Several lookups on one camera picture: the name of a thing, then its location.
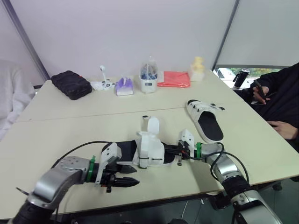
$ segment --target black pouch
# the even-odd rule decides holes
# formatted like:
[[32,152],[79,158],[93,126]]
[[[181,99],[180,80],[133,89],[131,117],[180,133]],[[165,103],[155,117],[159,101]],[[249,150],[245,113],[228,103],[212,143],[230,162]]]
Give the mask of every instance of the black pouch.
[[52,76],[52,83],[70,99],[79,99],[92,91],[90,83],[82,76],[65,71]]

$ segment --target plastic container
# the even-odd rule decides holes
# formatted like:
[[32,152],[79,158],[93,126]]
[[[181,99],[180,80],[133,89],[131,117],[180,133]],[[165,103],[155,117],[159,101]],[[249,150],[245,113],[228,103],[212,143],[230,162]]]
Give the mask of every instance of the plastic container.
[[190,66],[190,80],[191,82],[200,82],[205,76],[205,67],[202,65],[202,57],[195,57],[194,62]]
[[150,56],[140,71],[141,91],[144,93],[152,93],[157,90],[158,67],[155,59]]

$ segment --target red cloth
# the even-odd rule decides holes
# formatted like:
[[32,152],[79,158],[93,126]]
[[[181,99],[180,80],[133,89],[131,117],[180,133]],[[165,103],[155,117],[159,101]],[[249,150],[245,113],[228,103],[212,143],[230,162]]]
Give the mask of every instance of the red cloth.
[[188,72],[181,71],[165,71],[164,82],[158,83],[157,86],[164,87],[182,87],[190,86],[190,78]]

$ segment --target table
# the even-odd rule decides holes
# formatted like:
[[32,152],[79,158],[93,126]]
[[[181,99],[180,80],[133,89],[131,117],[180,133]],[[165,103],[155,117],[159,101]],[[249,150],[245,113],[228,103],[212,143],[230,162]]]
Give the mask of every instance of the table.
[[190,88],[158,87],[154,94],[146,95],[135,86],[132,96],[117,97],[113,91],[93,91],[78,100],[70,100],[47,81],[17,122],[183,108],[194,98],[215,104],[242,101],[211,71],[206,71],[202,82],[192,82]]
[[[299,175],[299,154],[245,102],[219,106],[225,108],[217,113],[225,149],[244,163],[251,184]],[[196,141],[202,141],[185,108],[15,123],[0,144],[0,177],[5,180],[0,200],[9,201],[1,207],[0,219],[13,217],[26,198],[15,187],[30,191],[57,158],[82,143],[134,139],[136,131],[141,129],[143,115],[159,118],[159,138],[165,143],[176,144],[184,128],[193,133]],[[102,147],[101,144],[88,145],[72,155],[88,159],[97,155],[98,159]],[[73,186],[63,199],[59,213],[193,196],[222,189],[211,177],[209,166],[199,161],[183,161],[181,167],[175,163],[170,167],[138,168],[136,173],[125,176],[139,180],[140,184],[126,189],[112,188],[112,193],[96,188],[93,183]]]

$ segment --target black cable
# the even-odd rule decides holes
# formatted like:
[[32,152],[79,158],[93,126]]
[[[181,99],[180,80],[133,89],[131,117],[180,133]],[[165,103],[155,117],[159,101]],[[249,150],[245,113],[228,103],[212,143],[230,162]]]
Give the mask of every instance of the black cable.
[[219,153],[219,155],[217,156],[217,158],[214,160],[214,162],[211,164],[211,167],[210,167],[210,172],[211,172],[211,175],[212,177],[218,181],[218,178],[214,175],[213,173],[213,168],[216,164],[216,162],[220,159],[220,157],[222,156],[222,154],[224,153],[224,145],[221,143],[221,142],[217,142],[217,144],[220,144],[221,145],[221,151]]
[[[185,151],[182,151],[182,152],[187,156],[188,159],[191,159],[191,160],[204,160],[204,159],[206,159],[207,157],[210,157],[210,156],[212,156],[212,155],[221,153],[222,150],[221,150],[220,152],[210,153],[210,154],[205,155],[205,156],[200,157],[200,158],[194,158],[194,157],[191,157],[190,155],[188,155],[187,152],[185,152]],[[249,175],[248,175],[247,169],[245,168],[245,166],[244,166],[244,164],[242,163],[242,161],[241,161],[238,157],[236,157],[235,155],[233,155],[233,154],[231,154],[231,153],[228,153],[228,152],[222,152],[222,154],[230,155],[230,156],[234,157],[234,158],[240,163],[240,165],[241,165],[242,168],[244,169],[244,172],[245,172],[245,175],[246,175],[246,180],[247,180],[247,182],[249,183]]]
[[81,148],[83,146],[86,146],[86,145],[89,145],[89,144],[93,144],[93,143],[106,143],[106,144],[109,144],[111,143],[110,141],[90,141],[90,142],[87,142],[87,143],[84,143],[80,146],[77,146],[75,148],[73,148],[72,150],[70,150],[69,152],[67,152],[66,154],[64,154],[63,156],[61,156],[54,164],[51,168],[54,168],[64,157],[66,157],[68,154],[72,153],[73,151],[77,150],[78,148]]
[[22,190],[21,188],[16,187],[16,189],[17,189],[19,192],[21,192],[21,193],[23,193],[23,194],[25,194],[25,195],[27,195],[27,196],[29,195],[28,192]]
[[228,153],[228,152],[223,152],[223,153],[226,154],[226,155],[230,155],[230,156],[234,157],[234,158],[240,163],[240,165],[241,165],[242,168],[244,169],[244,172],[245,172],[245,175],[246,175],[246,180],[247,180],[247,182],[249,183],[249,175],[248,175],[247,169],[245,168],[245,166],[244,166],[244,164],[242,163],[242,161],[241,161],[238,157],[236,157],[235,155],[233,155],[233,154],[231,154],[231,153]]
[[235,224],[235,215],[236,215],[236,211],[234,210],[231,224]]
[[56,208],[56,213],[55,213],[55,219],[54,219],[54,224],[57,223],[57,217],[58,217],[58,210],[59,210],[59,205]]

